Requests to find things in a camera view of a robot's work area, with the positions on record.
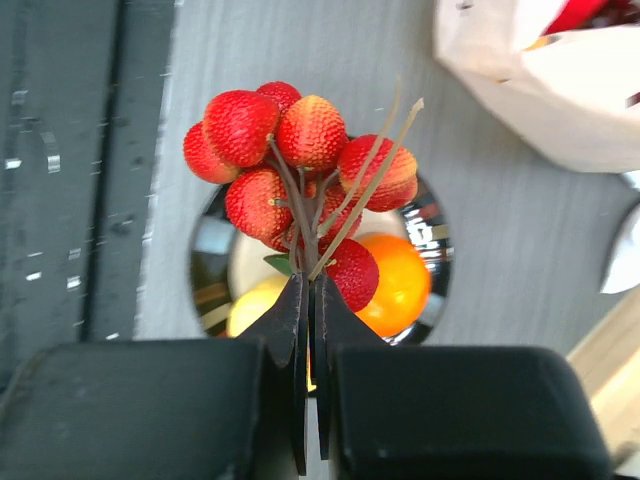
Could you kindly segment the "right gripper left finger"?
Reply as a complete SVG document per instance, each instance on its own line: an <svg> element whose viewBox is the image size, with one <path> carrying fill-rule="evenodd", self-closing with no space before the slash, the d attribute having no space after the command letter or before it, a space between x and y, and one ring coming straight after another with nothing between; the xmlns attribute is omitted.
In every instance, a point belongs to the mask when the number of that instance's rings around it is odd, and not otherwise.
<svg viewBox="0 0 640 480"><path fill-rule="evenodd" d="M289 277L275 304L241 337L263 348L255 475L307 473L309 281Z"/></svg>

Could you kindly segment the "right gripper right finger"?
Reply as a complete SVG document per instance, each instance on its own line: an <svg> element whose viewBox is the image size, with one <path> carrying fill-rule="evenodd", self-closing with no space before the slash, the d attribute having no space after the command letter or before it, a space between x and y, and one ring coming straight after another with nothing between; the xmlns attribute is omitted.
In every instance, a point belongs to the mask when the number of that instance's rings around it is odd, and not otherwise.
<svg viewBox="0 0 640 480"><path fill-rule="evenodd" d="M316 384L320 456L328 460L334 405L331 380L334 354L342 346L388 347L388 344L349 309L327 273L320 273L313 281L311 300L311 378Z"/></svg>

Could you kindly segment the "fake yellow lemon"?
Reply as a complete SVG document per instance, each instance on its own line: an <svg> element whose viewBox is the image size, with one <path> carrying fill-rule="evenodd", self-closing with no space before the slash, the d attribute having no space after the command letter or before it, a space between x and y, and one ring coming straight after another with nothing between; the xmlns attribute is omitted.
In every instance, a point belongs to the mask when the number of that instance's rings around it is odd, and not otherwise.
<svg viewBox="0 0 640 480"><path fill-rule="evenodd" d="M276 302L289 278L272 275L241 295L232 305L226 333L237 337L266 313Z"/></svg>

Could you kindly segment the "fake orange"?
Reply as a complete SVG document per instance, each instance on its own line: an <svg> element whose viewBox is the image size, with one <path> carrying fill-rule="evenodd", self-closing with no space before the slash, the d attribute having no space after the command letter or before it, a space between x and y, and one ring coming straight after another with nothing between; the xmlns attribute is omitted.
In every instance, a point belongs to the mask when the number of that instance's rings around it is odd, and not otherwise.
<svg viewBox="0 0 640 480"><path fill-rule="evenodd" d="M390 234L358 239L374 257L379 283L369 304L356 315L381 337L395 336L421 315L431 293L431 273L414 246Z"/></svg>

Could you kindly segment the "translucent plastic bag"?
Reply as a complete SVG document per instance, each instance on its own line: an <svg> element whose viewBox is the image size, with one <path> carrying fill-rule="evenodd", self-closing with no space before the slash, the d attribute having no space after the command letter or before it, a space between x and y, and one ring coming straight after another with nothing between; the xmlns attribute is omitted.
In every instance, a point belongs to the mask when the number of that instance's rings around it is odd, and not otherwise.
<svg viewBox="0 0 640 480"><path fill-rule="evenodd" d="M561 1L439 1L434 55L475 98L556 164L639 167L639 28L548 34Z"/></svg>

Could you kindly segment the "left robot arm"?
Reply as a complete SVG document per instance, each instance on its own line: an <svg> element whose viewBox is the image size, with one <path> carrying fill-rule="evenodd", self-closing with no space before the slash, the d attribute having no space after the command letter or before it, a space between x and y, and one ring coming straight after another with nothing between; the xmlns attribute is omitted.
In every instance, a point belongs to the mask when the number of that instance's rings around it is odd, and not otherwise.
<svg viewBox="0 0 640 480"><path fill-rule="evenodd" d="M600 292L617 294L639 285L639 206L623 220L610 250Z"/></svg>

